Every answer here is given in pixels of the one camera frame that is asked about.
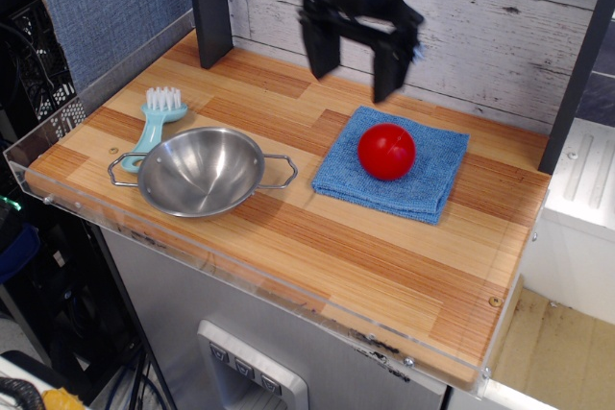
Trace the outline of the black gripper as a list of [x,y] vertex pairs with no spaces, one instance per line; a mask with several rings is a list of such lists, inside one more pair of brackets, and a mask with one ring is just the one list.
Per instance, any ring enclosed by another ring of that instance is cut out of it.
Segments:
[[300,24],[313,76],[320,80],[340,65],[340,38],[367,43],[380,33],[360,17],[393,27],[374,44],[373,101],[381,103],[405,82],[410,65],[423,57],[418,29],[424,17],[404,0],[303,0]]

